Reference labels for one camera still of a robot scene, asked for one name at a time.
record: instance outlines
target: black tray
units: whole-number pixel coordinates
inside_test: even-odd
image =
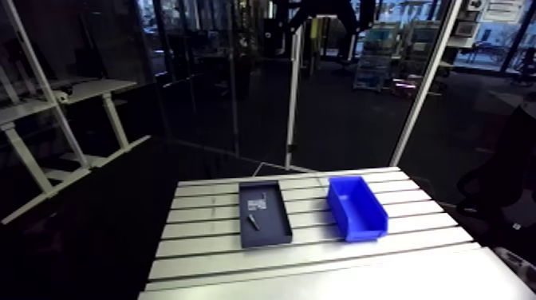
[[[242,248],[292,242],[292,229],[277,181],[241,183],[239,198]]]

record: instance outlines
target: window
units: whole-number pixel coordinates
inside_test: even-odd
[[[481,41],[487,41],[487,39],[490,38],[490,34],[491,34],[491,30],[484,31]]]

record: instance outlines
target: white table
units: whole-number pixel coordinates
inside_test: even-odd
[[[345,243],[330,176],[362,175],[388,235]],[[293,242],[240,246],[238,183],[278,180]],[[535,298],[399,168],[181,182],[140,299]]]
[[[121,124],[119,115],[117,114],[116,106],[112,101],[112,93],[124,90],[126,88],[136,85],[134,81],[118,81],[113,79],[100,79],[89,80],[73,85],[73,93],[69,97],[60,101],[63,105],[73,105],[80,101],[86,101],[94,97],[100,97],[103,104],[113,132],[116,135],[117,142],[120,145],[120,149],[114,152],[109,157],[99,156],[86,156],[88,162],[93,167],[102,167],[108,162],[116,159],[118,156],[130,151],[135,146],[146,141],[150,136],[144,136],[132,143],[128,141],[126,134],[124,133],[123,125]],[[67,153],[62,156],[67,160],[76,160],[77,158],[72,153]]]
[[[117,81],[112,79],[93,80],[87,78],[88,81],[81,82],[73,85],[73,93],[66,101],[59,101],[62,105],[72,105],[80,101],[88,100],[94,97],[101,97],[104,103],[104,109],[112,125],[112,129],[116,134],[117,141],[120,148],[108,157],[83,155],[83,158],[75,155],[74,153],[66,153],[61,156],[65,160],[73,160],[81,163],[81,168],[78,168],[74,172],[66,172],[62,170],[54,169],[41,169],[30,150],[24,144],[24,141],[18,136],[15,131],[13,121],[21,117],[28,116],[33,113],[39,113],[46,109],[52,109],[57,107],[57,103],[49,103],[44,101],[27,101],[13,107],[0,110],[0,130],[4,131],[8,136],[10,143],[14,146],[18,156],[24,162],[29,169],[33,178],[36,180],[40,189],[43,191],[40,195],[25,203],[16,211],[10,213],[7,217],[2,219],[2,223],[7,224],[20,215],[24,214],[31,208],[37,206],[46,199],[56,195],[59,191],[68,187],[70,184],[80,180],[84,176],[90,173],[85,166],[85,162],[80,160],[86,159],[90,167],[99,168],[107,164],[108,162],[116,159],[126,152],[132,150],[135,146],[148,140],[150,136],[144,136],[133,142],[129,142],[126,134],[123,130],[120,118],[117,115],[116,107],[112,101],[112,92],[116,92],[122,89],[136,85],[132,81]],[[67,81],[53,82],[53,86],[61,86],[61,84],[67,83]],[[57,185],[52,185],[49,180],[61,181]]]

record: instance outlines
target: white pole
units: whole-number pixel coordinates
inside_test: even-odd
[[[428,64],[428,67],[426,68],[423,83],[420,86],[419,92],[417,93],[415,102],[413,102],[412,110],[410,111],[408,119],[406,120],[406,124],[404,125],[404,129],[400,134],[400,138],[398,140],[398,143],[396,144],[395,151],[392,154],[389,166],[397,166],[400,162],[402,153],[404,153],[406,144],[408,143],[409,137],[412,134],[413,127],[415,126],[417,118],[419,117],[420,110],[423,107],[424,100],[426,99],[428,90],[430,89],[430,85],[432,85],[432,81],[434,80],[434,76],[436,75],[437,67],[441,62],[441,57],[443,56],[443,52],[445,50],[445,47],[447,46],[448,38],[451,36],[452,27],[454,26],[454,22],[458,17],[458,12],[459,8],[461,7],[461,4],[462,0],[453,0],[450,5],[449,11],[447,12],[447,15],[445,17],[444,26],[439,33],[438,42],[435,45],[434,52],[431,56],[432,61],[430,62],[430,64]]]
[[[112,124],[113,132],[116,134],[119,146],[123,150],[129,151],[130,145],[128,144],[127,136],[124,134],[123,125],[121,124],[119,116],[117,115],[116,106],[113,104],[112,94],[106,93],[102,95],[102,101],[104,103],[104,109],[106,110],[108,119],[110,119],[110,123]]]
[[[52,184],[50,184],[50,181],[46,178],[43,170],[39,168],[34,156],[18,135],[15,130],[15,124],[7,123],[2,125],[0,129],[6,134],[11,146],[13,146],[13,149],[17,153],[18,158],[26,166],[39,188],[48,195],[52,191]]]
[[[7,95],[11,99],[11,102],[13,102],[14,105],[21,103],[21,100],[18,99],[17,92],[15,91],[15,89],[13,89],[10,79],[8,78],[6,72],[4,72],[4,68],[2,68],[1,65],[0,65],[0,80],[2,81],[2,84],[4,85],[4,89],[6,90]]]
[[[286,157],[285,168],[290,169],[292,152],[290,151],[294,143],[294,122],[296,115],[296,101],[298,98],[298,80],[300,77],[300,65],[302,58],[302,28],[300,26],[292,37],[292,50],[290,59],[292,60],[292,75],[290,78],[290,100],[289,100],[289,121],[286,127]]]

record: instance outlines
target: blue plastic bin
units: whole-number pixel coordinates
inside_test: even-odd
[[[346,242],[387,234],[387,212],[360,176],[329,178],[328,204]]]

